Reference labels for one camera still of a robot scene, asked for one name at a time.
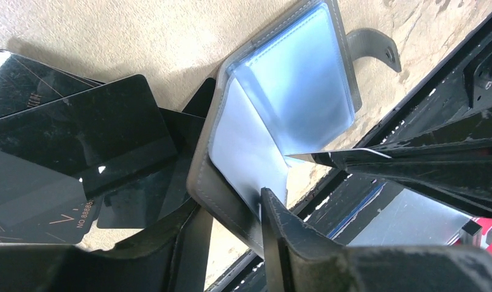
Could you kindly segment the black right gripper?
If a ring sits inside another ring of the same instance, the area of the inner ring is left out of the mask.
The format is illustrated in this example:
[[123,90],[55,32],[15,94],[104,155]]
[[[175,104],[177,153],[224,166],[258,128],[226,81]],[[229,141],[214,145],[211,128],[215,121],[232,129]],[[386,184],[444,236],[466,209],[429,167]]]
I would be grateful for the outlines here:
[[492,52],[481,52],[463,71],[468,105],[482,110],[407,140],[369,148],[311,153],[311,161],[378,161],[464,151],[492,154]]

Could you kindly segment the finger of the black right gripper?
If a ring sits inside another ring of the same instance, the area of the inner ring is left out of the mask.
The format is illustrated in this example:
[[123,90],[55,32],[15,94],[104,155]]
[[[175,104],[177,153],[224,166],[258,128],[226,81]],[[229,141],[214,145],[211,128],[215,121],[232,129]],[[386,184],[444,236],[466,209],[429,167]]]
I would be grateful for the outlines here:
[[492,218],[492,159],[385,159],[343,162],[339,168],[400,183],[471,215]]

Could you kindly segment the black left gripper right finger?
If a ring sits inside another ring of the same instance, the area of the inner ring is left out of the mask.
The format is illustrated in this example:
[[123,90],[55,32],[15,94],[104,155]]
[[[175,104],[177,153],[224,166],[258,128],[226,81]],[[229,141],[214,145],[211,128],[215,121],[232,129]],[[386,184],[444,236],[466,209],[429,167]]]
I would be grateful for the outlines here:
[[343,246],[261,190],[269,291],[492,291],[492,255],[471,246]]

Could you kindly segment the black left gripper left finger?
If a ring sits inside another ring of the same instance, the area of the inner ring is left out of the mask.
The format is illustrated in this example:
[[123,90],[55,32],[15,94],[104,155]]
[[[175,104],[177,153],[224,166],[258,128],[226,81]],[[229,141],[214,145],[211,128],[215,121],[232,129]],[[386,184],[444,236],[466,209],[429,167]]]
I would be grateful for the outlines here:
[[0,245],[0,291],[203,291],[212,224],[187,200],[107,251]]

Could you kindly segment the black credit card stack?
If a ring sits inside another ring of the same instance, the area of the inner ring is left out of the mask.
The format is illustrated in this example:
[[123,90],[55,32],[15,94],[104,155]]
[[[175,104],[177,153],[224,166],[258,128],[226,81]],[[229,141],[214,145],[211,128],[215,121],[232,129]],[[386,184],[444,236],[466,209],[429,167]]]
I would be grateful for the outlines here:
[[141,74],[101,83],[0,50],[0,243],[75,245],[173,212],[215,87],[175,111]]

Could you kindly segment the grey card holder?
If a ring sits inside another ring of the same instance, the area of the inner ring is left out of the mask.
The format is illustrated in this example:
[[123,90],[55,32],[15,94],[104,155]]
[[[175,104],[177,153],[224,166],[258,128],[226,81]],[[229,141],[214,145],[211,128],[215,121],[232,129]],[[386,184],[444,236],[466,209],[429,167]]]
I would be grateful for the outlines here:
[[324,149],[362,99],[353,63],[401,71],[394,40],[345,32],[336,1],[298,1],[224,60],[187,178],[190,196],[263,256],[261,189],[287,201],[293,156]]

